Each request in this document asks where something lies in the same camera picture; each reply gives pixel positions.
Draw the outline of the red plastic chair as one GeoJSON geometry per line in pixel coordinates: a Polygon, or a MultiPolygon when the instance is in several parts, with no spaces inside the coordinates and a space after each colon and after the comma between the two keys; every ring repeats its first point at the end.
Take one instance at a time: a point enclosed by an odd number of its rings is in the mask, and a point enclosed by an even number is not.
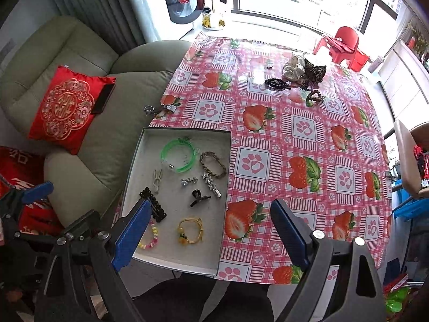
{"type": "Polygon", "coordinates": [[[345,61],[348,69],[359,73],[369,60],[369,56],[358,48],[359,41],[358,32],[354,28],[342,26],[334,36],[324,34],[314,47],[313,55],[326,47],[333,63],[340,65],[345,61]]]}

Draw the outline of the green translucent bangle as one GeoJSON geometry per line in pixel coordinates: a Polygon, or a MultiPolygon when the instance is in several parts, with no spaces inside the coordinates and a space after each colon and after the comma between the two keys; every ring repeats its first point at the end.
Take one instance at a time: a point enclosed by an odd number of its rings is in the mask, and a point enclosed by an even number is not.
{"type": "Polygon", "coordinates": [[[184,137],[169,141],[161,150],[161,163],[169,170],[181,174],[192,169],[197,152],[190,140],[184,137]]]}

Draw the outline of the white cabinet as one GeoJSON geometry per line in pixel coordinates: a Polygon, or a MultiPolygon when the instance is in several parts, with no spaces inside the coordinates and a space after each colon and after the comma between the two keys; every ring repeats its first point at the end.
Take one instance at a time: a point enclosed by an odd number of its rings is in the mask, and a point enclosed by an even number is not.
{"type": "Polygon", "coordinates": [[[387,53],[378,74],[394,119],[408,129],[428,121],[428,72],[402,40],[387,53]]]}

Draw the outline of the dark patterned scrunchie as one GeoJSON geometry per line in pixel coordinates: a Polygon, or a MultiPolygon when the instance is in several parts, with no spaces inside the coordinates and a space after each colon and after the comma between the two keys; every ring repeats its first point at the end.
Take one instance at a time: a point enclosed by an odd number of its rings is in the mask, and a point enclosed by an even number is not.
{"type": "Polygon", "coordinates": [[[316,86],[321,83],[326,75],[327,67],[325,65],[314,65],[306,58],[304,59],[303,80],[316,86]]]}

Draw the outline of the black smartphone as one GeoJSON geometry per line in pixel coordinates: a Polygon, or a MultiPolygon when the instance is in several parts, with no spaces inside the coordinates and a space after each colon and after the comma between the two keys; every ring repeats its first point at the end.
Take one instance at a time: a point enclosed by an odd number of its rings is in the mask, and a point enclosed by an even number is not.
{"type": "Polygon", "coordinates": [[[103,112],[114,88],[115,88],[115,83],[112,84],[106,84],[100,91],[100,93],[98,94],[97,99],[95,100],[95,103],[92,107],[92,111],[91,114],[93,115],[99,115],[103,112]]]}

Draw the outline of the red printed blanket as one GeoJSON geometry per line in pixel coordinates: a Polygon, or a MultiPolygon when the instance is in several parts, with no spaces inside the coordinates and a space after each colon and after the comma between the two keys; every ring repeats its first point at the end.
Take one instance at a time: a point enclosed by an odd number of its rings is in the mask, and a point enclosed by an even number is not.
{"type": "MultiPolygon", "coordinates": [[[[1,146],[1,196],[11,187],[26,190],[44,182],[44,156],[1,146]]],[[[47,197],[23,207],[18,221],[21,232],[57,236],[63,226],[47,197]]]]}

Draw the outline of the grey shallow tray box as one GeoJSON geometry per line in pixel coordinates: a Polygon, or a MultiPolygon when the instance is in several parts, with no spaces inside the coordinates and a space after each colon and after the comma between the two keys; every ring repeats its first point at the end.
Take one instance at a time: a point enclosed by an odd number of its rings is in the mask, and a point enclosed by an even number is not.
{"type": "Polygon", "coordinates": [[[202,179],[203,167],[207,166],[216,174],[229,167],[231,133],[209,129],[143,129],[132,166],[127,178],[122,214],[128,215],[139,199],[140,192],[149,187],[167,217],[156,223],[158,243],[154,248],[137,248],[133,259],[160,268],[192,273],[203,276],[216,276],[223,241],[224,219],[228,195],[228,177],[215,179],[214,183],[222,197],[216,198],[202,179]],[[196,162],[192,169],[177,174],[161,163],[162,148],[171,140],[184,137],[196,149],[196,162]],[[154,193],[153,171],[163,169],[158,194],[154,193]],[[197,177],[195,185],[181,186],[181,179],[197,177]],[[211,199],[196,204],[192,192],[200,190],[202,196],[211,199]],[[197,244],[181,244],[178,240],[178,225],[188,217],[201,219],[204,229],[203,239],[197,244]]]}

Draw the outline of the beige chair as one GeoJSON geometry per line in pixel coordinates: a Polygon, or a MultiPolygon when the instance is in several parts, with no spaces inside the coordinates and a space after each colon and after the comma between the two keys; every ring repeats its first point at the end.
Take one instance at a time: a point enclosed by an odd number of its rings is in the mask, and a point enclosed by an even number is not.
{"type": "Polygon", "coordinates": [[[428,151],[428,122],[407,129],[400,121],[394,122],[395,137],[398,146],[402,187],[415,199],[427,199],[428,188],[421,186],[420,172],[413,149],[416,145],[428,151]]]}

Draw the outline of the small silver earring charm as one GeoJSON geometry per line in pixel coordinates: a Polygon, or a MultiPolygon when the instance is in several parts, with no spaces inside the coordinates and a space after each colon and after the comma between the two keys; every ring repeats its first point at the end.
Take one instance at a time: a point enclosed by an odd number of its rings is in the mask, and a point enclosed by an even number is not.
{"type": "Polygon", "coordinates": [[[185,179],[181,179],[181,186],[186,187],[187,185],[195,185],[198,182],[197,177],[189,177],[185,179]]]}

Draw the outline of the green toy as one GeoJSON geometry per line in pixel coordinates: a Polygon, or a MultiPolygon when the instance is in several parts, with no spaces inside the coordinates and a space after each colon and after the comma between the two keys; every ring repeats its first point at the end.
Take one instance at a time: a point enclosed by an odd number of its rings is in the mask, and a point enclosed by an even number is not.
{"type": "Polygon", "coordinates": [[[385,296],[385,306],[388,314],[396,314],[402,310],[403,303],[409,293],[408,287],[401,287],[385,296]]]}

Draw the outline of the red embroidered cushion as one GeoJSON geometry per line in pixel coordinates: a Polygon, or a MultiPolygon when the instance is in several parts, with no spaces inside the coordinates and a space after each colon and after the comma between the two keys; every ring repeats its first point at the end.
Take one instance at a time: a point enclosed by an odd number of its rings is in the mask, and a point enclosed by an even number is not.
{"type": "Polygon", "coordinates": [[[116,78],[87,76],[59,66],[44,94],[28,137],[57,145],[76,155],[95,115],[92,107],[106,84],[116,78]]]}

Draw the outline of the strawberry pattern tablecloth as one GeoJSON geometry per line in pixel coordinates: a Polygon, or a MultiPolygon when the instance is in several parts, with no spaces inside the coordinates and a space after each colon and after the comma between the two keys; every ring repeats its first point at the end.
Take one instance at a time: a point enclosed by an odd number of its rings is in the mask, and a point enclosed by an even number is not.
{"type": "Polygon", "coordinates": [[[330,239],[364,239],[376,264],[389,241],[384,140],[362,77],[329,64],[315,104],[299,88],[267,88],[292,55],[265,42],[200,34],[162,98],[176,112],[153,121],[231,133],[217,271],[225,281],[298,281],[269,215],[274,199],[330,239]]]}

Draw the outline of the beige rabbit hair clip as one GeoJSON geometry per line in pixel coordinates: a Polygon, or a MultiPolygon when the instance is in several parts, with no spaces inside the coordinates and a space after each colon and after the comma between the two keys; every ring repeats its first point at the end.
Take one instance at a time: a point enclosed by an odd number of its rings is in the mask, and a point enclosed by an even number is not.
{"type": "Polygon", "coordinates": [[[154,187],[154,193],[158,194],[159,192],[159,186],[161,184],[161,179],[163,175],[163,169],[155,169],[153,171],[153,187],[154,187]]]}

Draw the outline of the cream scrunchie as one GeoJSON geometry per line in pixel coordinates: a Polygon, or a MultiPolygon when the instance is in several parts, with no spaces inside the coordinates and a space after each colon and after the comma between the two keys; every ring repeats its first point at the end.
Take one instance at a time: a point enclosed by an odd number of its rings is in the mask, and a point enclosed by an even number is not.
{"type": "Polygon", "coordinates": [[[282,80],[302,84],[305,74],[305,59],[300,54],[293,55],[282,68],[282,80]]]}

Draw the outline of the black beaded hair clip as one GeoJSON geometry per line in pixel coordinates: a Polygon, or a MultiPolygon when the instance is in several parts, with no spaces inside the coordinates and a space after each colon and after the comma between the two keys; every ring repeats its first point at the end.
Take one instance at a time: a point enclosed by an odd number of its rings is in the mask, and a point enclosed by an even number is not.
{"type": "Polygon", "coordinates": [[[149,187],[144,188],[140,192],[140,197],[142,199],[147,199],[150,202],[151,215],[156,222],[161,222],[167,217],[166,212],[156,200],[149,187]]]}

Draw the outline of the small black claw clip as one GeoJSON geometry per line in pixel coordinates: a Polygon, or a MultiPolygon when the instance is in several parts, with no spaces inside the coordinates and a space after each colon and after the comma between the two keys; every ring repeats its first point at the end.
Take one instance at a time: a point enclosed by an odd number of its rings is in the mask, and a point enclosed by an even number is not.
{"type": "Polygon", "coordinates": [[[192,192],[192,196],[194,198],[194,201],[190,204],[190,207],[193,208],[194,206],[196,206],[196,204],[201,203],[202,201],[206,201],[211,199],[210,195],[207,196],[202,196],[201,195],[201,191],[196,189],[192,192]]]}

